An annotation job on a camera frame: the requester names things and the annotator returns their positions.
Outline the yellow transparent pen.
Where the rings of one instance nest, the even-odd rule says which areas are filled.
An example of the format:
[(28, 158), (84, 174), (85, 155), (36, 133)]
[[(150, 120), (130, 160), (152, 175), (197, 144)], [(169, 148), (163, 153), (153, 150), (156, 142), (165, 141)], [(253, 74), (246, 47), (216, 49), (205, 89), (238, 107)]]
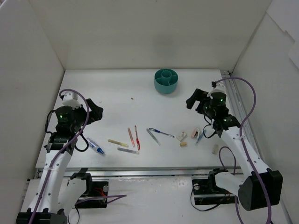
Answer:
[(115, 140), (112, 140), (112, 139), (108, 139), (107, 141), (110, 142), (110, 143), (122, 146), (122, 147), (128, 147), (128, 144), (125, 144), (125, 143), (122, 143), (122, 142), (119, 142), (119, 141), (115, 141)]

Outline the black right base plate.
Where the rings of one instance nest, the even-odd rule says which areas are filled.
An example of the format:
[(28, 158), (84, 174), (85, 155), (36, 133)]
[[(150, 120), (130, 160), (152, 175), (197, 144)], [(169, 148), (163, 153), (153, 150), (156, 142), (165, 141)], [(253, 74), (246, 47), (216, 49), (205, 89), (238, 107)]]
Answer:
[(235, 196), (227, 190), (209, 185), (208, 179), (192, 179), (192, 202), (198, 206), (234, 204)]

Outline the orange transparent pen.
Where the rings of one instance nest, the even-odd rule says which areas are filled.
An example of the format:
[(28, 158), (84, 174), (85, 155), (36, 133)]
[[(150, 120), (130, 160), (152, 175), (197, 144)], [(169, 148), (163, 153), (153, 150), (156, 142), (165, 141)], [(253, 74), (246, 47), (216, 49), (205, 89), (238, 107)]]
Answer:
[(130, 137), (130, 140), (131, 140), (131, 144), (132, 144), (133, 147), (135, 147), (134, 138), (133, 138), (131, 129), (129, 127), (128, 127), (128, 133), (129, 133), (129, 137)]

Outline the white blue correction tape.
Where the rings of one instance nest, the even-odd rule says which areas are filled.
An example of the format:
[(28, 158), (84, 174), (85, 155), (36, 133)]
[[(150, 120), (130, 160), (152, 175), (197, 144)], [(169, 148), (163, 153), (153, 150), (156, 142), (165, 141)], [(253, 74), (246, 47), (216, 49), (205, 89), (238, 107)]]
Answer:
[(94, 150), (95, 152), (101, 154), (101, 155), (105, 155), (105, 152), (102, 150), (102, 148), (91, 138), (86, 138), (89, 147)]

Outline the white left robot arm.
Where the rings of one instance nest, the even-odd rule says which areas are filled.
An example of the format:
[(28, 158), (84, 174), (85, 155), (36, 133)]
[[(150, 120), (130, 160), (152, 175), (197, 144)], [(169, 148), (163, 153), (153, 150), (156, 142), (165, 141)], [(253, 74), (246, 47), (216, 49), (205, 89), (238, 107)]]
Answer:
[(103, 116), (103, 108), (91, 99), (86, 99), (85, 103), (88, 111), (80, 104), (71, 106), (67, 102), (54, 111), (58, 124), (46, 146), (46, 162), (40, 184), (26, 212), (19, 212), (18, 224), (65, 224), (78, 199), (92, 193), (92, 176), (86, 168), (73, 173), (65, 191), (60, 192), (77, 137), (86, 125), (101, 120)]

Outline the light blue pen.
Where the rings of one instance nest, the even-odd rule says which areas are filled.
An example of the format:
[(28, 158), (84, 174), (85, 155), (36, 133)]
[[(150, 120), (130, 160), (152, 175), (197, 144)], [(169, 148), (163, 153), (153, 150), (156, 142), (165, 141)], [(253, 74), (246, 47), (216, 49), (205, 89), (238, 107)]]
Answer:
[(198, 145), (199, 141), (205, 136), (206, 130), (203, 130), (202, 133), (198, 136), (195, 145)]

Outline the white boxed eraser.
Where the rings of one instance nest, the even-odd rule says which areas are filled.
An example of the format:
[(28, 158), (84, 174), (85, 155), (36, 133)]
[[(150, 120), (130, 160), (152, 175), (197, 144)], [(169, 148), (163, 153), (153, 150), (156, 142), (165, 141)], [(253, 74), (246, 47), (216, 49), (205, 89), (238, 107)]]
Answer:
[(177, 135), (177, 140), (179, 140), (180, 142), (182, 142), (185, 138), (187, 137), (187, 133), (182, 131)]

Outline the aluminium front rail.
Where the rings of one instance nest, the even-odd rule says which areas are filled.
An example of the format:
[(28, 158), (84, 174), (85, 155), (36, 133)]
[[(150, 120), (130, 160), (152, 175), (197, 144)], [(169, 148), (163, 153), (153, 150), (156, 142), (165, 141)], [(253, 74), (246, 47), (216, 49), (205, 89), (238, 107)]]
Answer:
[(150, 177), (207, 175), (217, 167), (170, 167), (170, 168), (67, 168), (64, 176), (85, 171), (94, 177)]

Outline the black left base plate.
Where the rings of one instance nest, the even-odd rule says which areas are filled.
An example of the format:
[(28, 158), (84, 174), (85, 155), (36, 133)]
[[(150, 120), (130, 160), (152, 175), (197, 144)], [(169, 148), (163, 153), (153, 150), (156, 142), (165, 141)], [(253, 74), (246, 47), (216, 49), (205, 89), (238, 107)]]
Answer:
[[(85, 192), (78, 199), (79, 201), (99, 196), (107, 196), (109, 191), (109, 182), (108, 181), (94, 181), (92, 182), (92, 190), (89, 192)], [(97, 199), (90, 200), (87, 202), (79, 203), (75, 206), (77, 209), (102, 209), (106, 208), (107, 199)]]

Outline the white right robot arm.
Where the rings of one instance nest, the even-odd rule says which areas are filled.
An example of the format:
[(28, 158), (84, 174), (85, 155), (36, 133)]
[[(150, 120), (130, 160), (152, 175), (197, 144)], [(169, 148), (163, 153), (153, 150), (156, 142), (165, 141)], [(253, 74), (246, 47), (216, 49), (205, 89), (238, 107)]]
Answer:
[(244, 181), (240, 181), (225, 169), (214, 169), (209, 173), (207, 188), (211, 192), (225, 189), (236, 195), (247, 211), (279, 204), (283, 177), (279, 171), (271, 170), (248, 140), (240, 134), (239, 121), (226, 107), (226, 94), (209, 94), (196, 89), (186, 101), (187, 109), (192, 109), (195, 102), (199, 102), (196, 112), (211, 119), (214, 133), (233, 152), (245, 178)]

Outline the teal round compartment organizer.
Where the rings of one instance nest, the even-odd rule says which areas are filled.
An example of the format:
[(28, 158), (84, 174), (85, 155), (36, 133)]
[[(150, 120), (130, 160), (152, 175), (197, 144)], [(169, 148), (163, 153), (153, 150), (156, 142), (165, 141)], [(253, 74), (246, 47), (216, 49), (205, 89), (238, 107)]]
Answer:
[(155, 89), (161, 94), (171, 94), (178, 84), (178, 74), (171, 69), (160, 69), (154, 75)]

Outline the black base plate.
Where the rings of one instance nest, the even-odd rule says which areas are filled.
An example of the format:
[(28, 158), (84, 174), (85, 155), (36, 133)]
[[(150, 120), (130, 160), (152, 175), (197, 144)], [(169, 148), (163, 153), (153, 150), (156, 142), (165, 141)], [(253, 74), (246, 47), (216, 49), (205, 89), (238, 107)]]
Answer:
[[(78, 199), (79, 201), (99, 196), (107, 196), (109, 191), (109, 182), (108, 181), (94, 181), (92, 182), (92, 190), (89, 192), (85, 192)], [(90, 200), (87, 202), (79, 203), (75, 206), (77, 209), (102, 209), (106, 208), (107, 199), (97, 199)]]
[(208, 179), (192, 179), (192, 202), (198, 206), (234, 204), (235, 196), (227, 190), (209, 185)]

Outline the blue ballpoint pen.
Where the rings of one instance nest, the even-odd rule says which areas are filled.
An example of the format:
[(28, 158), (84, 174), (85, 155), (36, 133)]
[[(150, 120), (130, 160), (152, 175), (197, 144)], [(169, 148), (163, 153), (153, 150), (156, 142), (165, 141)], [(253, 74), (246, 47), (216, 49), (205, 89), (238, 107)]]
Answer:
[(160, 133), (160, 134), (169, 136), (169, 137), (172, 137), (172, 138), (175, 137), (174, 135), (171, 135), (171, 134), (168, 134), (168, 133), (161, 132), (161, 131), (159, 131), (159, 130), (157, 130), (157, 129), (154, 129), (154, 128), (149, 128), (149, 130), (150, 130), (150, 131), (154, 131), (154, 132), (156, 132), (156, 133)]

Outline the red gel pen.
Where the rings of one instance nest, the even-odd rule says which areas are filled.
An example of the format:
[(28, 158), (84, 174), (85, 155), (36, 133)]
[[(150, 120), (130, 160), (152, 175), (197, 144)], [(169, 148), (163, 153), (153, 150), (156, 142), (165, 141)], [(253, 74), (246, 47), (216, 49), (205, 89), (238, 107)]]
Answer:
[(140, 141), (138, 138), (138, 132), (137, 132), (137, 126), (135, 125), (135, 135), (136, 135), (136, 144), (137, 144), (137, 150), (140, 151)]

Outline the small tan eraser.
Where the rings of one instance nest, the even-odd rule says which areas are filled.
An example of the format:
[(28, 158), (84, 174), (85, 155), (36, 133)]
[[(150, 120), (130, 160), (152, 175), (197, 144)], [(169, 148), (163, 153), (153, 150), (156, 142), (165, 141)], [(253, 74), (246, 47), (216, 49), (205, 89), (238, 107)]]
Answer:
[(180, 146), (181, 147), (186, 147), (187, 146), (187, 142), (180, 142)]

